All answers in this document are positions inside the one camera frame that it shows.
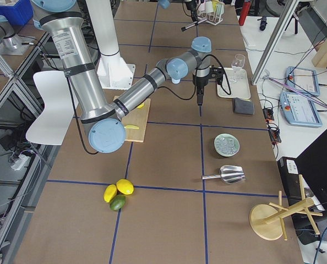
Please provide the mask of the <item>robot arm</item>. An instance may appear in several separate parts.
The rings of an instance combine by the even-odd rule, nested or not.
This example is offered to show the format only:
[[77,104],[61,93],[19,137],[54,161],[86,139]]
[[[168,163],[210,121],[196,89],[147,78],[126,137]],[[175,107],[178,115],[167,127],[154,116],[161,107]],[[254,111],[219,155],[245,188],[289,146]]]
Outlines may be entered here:
[[197,2],[196,0],[181,0],[181,1],[172,1],[172,0],[158,0],[159,6],[163,9],[166,9],[170,6],[172,2],[180,2],[183,3],[188,11],[190,11],[191,15],[196,12]]
[[121,57],[113,13],[109,1],[87,1],[92,28],[100,51],[96,65],[90,56],[82,24],[83,16],[76,1],[32,1],[36,28],[48,32],[63,64],[63,72],[72,99],[82,110],[78,128],[84,128],[94,152],[111,153],[124,143],[126,131],[121,122],[167,80],[177,84],[188,74],[193,76],[197,103],[203,103],[204,88],[210,79],[222,84],[227,79],[222,67],[210,64],[211,41],[196,37],[183,54],[160,60],[148,74],[132,84],[112,103],[106,101],[103,84],[121,87],[133,76]]

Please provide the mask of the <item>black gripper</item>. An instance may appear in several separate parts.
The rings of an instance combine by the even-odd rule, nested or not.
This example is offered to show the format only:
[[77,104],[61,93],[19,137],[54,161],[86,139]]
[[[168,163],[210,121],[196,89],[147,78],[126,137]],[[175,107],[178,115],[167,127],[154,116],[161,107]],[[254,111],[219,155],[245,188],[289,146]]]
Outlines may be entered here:
[[197,92],[197,105],[203,105],[203,94],[209,80],[215,79],[218,85],[222,85],[224,70],[220,67],[207,67],[205,69],[193,70],[193,84]]

